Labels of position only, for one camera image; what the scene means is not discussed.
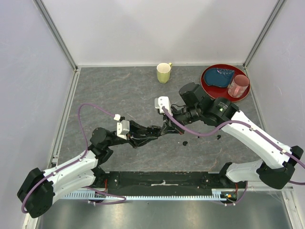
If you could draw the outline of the black earbud charging case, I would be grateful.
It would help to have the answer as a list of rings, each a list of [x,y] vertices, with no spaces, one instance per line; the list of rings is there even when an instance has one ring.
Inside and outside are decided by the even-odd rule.
[[[162,127],[151,125],[146,128],[145,134],[147,136],[160,137],[162,135]]]

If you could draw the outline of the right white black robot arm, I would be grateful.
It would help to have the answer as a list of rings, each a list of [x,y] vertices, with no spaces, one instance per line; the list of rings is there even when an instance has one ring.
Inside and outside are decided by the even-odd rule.
[[[228,99],[213,99],[194,82],[183,86],[179,95],[185,103],[180,110],[172,108],[167,96],[154,100],[155,108],[175,129],[198,137],[211,136],[222,130],[260,157],[254,162],[226,163],[218,176],[222,187],[228,188],[241,181],[261,181],[271,188],[282,189],[292,183],[296,164],[304,166],[300,161],[304,152],[302,148],[277,141]]]

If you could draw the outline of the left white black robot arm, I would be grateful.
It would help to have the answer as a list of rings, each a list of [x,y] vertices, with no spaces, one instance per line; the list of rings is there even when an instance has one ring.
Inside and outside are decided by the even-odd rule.
[[[126,120],[117,123],[115,131],[102,127],[94,129],[90,146],[81,154],[59,166],[43,171],[34,168],[28,173],[17,192],[22,213],[37,218],[57,200],[77,189],[91,185],[101,187],[105,177],[99,166],[113,154],[111,146],[130,144],[133,148],[141,147],[158,139],[161,129],[160,126],[145,127]]]

